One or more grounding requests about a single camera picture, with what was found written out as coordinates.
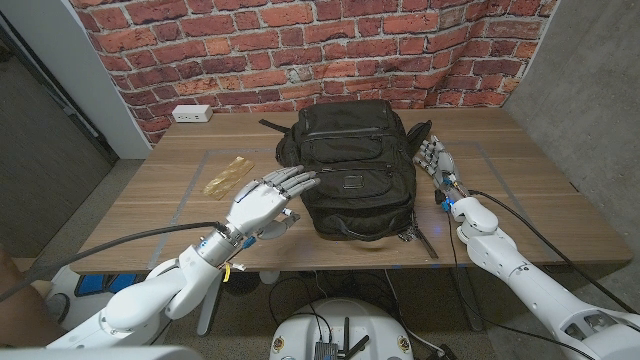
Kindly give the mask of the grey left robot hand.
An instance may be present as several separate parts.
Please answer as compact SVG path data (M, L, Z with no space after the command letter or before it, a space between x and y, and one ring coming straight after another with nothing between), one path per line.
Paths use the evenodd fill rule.
M300 215L287 209L288 202L320 183L314 171L303 166L278 169L247 184L234 198L226 217L234 239L256 234L261 239L283 235Z

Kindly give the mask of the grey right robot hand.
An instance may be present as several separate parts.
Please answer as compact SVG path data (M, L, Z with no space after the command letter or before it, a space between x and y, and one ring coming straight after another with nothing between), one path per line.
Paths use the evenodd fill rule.
M453 157L435 135L422 142L413 161L432 177L436 187L459 184L458 168Z

